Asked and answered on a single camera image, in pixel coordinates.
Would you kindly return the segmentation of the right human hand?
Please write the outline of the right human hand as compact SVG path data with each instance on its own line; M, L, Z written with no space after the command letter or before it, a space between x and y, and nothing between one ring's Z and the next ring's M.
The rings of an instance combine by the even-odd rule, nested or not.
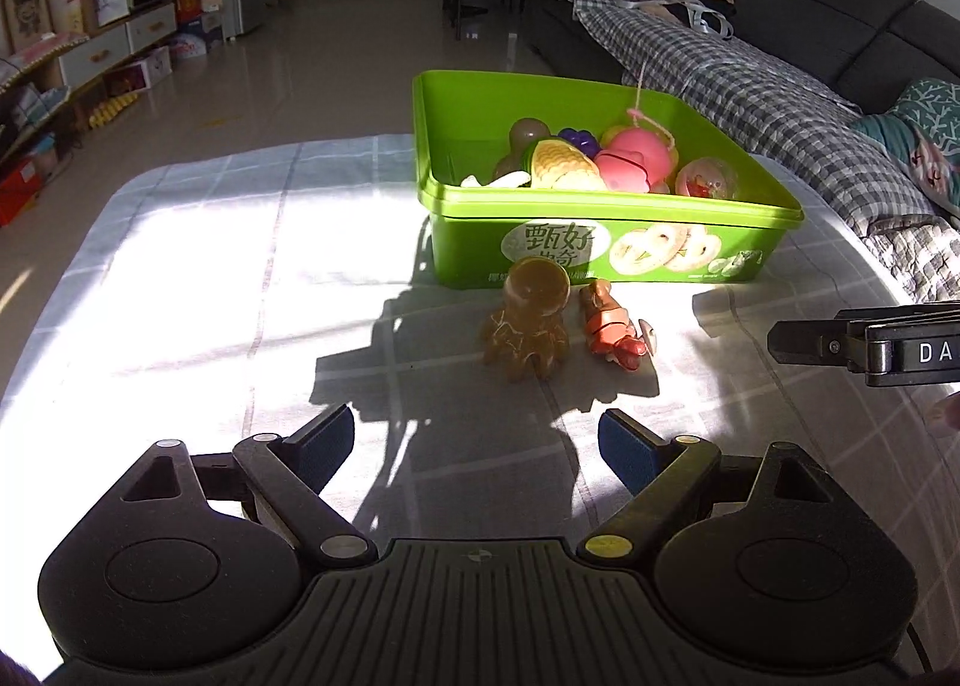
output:
M960 393L935 402L926 413L926 423L935 432L960 431Z

